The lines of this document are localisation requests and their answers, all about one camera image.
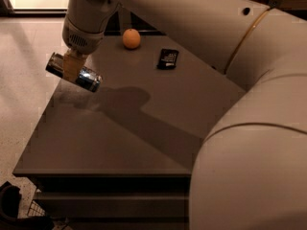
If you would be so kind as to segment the dark robot base part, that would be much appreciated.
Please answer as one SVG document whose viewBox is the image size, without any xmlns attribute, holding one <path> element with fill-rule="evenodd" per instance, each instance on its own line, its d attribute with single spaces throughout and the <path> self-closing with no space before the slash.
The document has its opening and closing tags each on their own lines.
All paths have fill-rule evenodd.
<svg viewBox="0 0 307 230">
<path fill-rule="evenodd" d="M 0 230 L 52 230 L 49 217 L 19 218 L 20 189 L 10 182 L 0 186 Z"/>
</svg>

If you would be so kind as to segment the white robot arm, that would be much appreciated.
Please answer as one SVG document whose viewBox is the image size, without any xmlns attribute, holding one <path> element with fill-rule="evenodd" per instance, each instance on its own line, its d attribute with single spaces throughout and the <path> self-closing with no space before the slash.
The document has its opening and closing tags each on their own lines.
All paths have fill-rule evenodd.
<svg viewBox="0 0 307 230">
<path fill-rule="evenodd" d="M 198 151 L 191 230 L 307 230 L 306 24 L 250 0 L 69 0 L 63 38 L 80 67 L 125 8 L 201 60 L 190 96 L 224 115 Z"/>
</svg>

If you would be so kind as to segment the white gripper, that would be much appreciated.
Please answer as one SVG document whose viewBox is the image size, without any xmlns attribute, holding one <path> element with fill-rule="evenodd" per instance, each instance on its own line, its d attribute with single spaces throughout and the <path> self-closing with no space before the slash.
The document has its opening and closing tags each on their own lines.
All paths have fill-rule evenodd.
<svg viewBox="0 0 307 230">
<path fill-rule="evenodd" d="M 62 39 L 70 48 L 63 56 L 63 78 L 75 82 L 83 69 L 87 55 L 99 47 L 105 31 L 105 20 L 81 16 L 74 20 L 66 15 Z"/>
</svg>

